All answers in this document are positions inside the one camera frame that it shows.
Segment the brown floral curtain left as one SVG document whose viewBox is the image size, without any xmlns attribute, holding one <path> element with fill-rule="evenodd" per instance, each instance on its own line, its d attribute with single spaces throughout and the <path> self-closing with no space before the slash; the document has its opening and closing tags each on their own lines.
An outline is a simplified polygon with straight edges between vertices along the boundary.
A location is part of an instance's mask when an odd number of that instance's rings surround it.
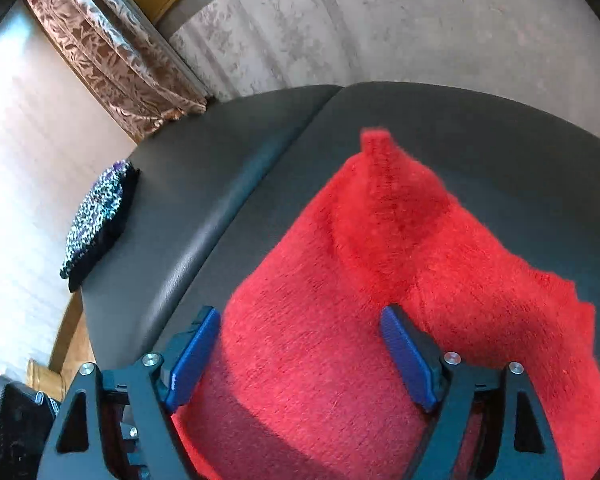
<svg viewBox="0 0 600 480">
<path fill-rule="evenodd" d="M 26 0 L 55 49 L 136 143 L 207 109 L 193 75 L 128 0 Z"/>
</svg>

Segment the bright red fuzzy sweater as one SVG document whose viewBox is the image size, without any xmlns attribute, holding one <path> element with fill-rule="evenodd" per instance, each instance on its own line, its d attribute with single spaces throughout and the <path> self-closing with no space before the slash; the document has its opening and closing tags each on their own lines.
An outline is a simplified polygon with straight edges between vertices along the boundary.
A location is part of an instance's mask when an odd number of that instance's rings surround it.
<svg viewBox="0 0 600 480">
<path fill-rule="evenodd" d="M 366 130 L 235 290 L 173 423 L 211 479 L 396 479 L 428 418 L 381 339 L 397 304 L 466 362 L 528 370 L 565 476 L 600 468 L 595 309 L 460 206 L 385 130 Z"/>
</svg>

